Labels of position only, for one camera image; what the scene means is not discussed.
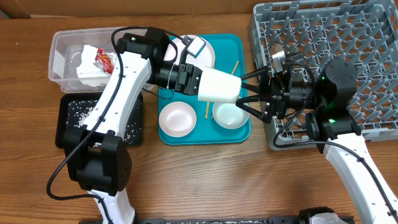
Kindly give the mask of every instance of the chopstick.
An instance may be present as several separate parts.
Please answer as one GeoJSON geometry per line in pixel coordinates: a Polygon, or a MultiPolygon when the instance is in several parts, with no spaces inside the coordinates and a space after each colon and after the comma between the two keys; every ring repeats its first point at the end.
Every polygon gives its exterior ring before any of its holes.
{"type": "MultiPolygon", "coordinates": [[[[234,70],[232,70],[231,75],[234,75],[235,70],[236,70],[236,68],[238,67],[238,65],[239,65],[239,61],[236,62],[235,67],[234,67],[234,70]]],[[[207,113],[208,113],[208,110],[209,110],[209,103],[210,103],[210,102],[207,102],[207,109],[206,109],[206,116],[205,116],[206,119],[207,119],[207,113]]]]}
{"type": "Polygon", "coordinates": [[[207,119],[207,116],[209,114],[209,106],[210,106],[210,102],[207,102],[205,119],[207,119]]]}

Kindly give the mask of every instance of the small white bowl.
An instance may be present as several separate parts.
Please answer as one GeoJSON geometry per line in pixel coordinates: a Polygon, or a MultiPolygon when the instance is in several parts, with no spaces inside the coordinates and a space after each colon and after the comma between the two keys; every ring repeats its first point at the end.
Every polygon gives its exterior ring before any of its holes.
{"type": "Polygon", "coordinates": [[[214,120],[226,129],[237,129],[246,124],[250,115],[234,103],[214,103],[214,120]]]}
{"type": "Polygon", "coordinates": [[[172,137],[183,137],[189,134],[197,123],[197,114],[184,102],[173,102],[166,105],[159,115],[159,126],[164,133],[172,137]]]}

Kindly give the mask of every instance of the white plate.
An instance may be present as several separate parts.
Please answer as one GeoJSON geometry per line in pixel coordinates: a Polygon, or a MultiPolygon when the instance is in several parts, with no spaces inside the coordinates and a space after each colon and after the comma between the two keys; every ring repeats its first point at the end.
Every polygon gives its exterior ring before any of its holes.
{"type": "MultiPolygon", "coordinates": [[[[192,64],[200,69],[203,67],[214,68],[216,62],[216,54],[211,44],[205,39],[204,41],[206,42],[206,46],[203,48],[203,50],[199,53],[199,55],[196,58],[194,58],[190,54],[187,55],[187,63],[192,64]]],[[[178,38],[175,38],[173,42],[175,43],[178,49],[177,60],[175,61],[175,64],[178,65],[180,62],[181,52],[184,49],[185,45],[178,38]]],[[[171,46],[171,44],[169,44],[166,54],[164,56],[164,60],[172,60],[174,56],[175,56],[175,50],[171,46]]]]}
{"type": "Polygon", "coordinates": [[[172,137],[183,137],[189,134],[197,123],[197,114],[184,102],[173,102],[166,105],[159,115],[159,126],[164,133],[172,137]]]}
{"type": "Polygon", "coordinates": [[[214,103],[213,117],[221,127],[236,129],[246,124],[250,115],[233,103],[214,103]]]}

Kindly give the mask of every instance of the clear plastic container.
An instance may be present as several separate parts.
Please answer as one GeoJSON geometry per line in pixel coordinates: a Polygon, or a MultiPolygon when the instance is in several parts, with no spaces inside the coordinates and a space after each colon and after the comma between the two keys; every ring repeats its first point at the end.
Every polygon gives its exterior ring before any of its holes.
{"type": "MultiPolygon", "coordinates": [[[[79,78],[76,68],[81,64],[84,45],[101,47],[106,52],[114,52],[111,34],[118,27],[60,31],[54,34],[49,58],[49,79],[58,83],[65,93],[84,93],[103,91],[110,76],[79,78]],[[92,87],[82,83],[100,82],[103,85],[92,87]]],[[[144,35],[145,29],[118,32],[115,41],[125,33],[144,35]]]]}

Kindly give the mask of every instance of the plastic dish rack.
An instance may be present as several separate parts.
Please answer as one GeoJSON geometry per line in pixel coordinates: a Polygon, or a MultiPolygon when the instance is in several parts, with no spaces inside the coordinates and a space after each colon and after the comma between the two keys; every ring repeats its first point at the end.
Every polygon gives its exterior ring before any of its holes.
{"type": "MultiPolygon", "coordinates": [[[[269,49],[274,44],[290,53],[303,52],[303,61],[315,78],[331,59],[353,63],[358,77],[357,92],[349,104],[351,114],[365,139],[384,141],[398,139],[397,28],[393,0],[323,0],[258,4],[248,32],[257,68],[271,67],[269,49]]],[[[309,78],[303,68],[294,69],[292,77],[305,82],[309,78]]],[[[266,136],[271,136],[268,145],[274,150],[281,150],[272,140],[286,121],[274,117],[264,125],[266,136]]],[[[301,141],[308,141],[304,113],[277,142],[301,141]]]]}

